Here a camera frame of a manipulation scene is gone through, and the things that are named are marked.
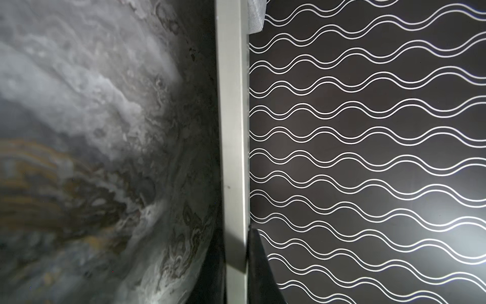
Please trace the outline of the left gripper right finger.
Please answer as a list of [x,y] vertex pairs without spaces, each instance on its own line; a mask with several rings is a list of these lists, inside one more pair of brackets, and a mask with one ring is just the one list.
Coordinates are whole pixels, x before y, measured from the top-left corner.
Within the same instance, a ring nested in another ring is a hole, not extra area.
[[248,303],[285,304],[263,247],[259,231],[250,228],[248,235]]

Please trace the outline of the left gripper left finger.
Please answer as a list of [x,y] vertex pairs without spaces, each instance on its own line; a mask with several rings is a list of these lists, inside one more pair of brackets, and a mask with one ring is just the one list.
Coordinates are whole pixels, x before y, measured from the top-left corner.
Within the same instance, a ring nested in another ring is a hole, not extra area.
[[226,279],[223,230],[215,229],[196,284],[186,304],[224,304]]

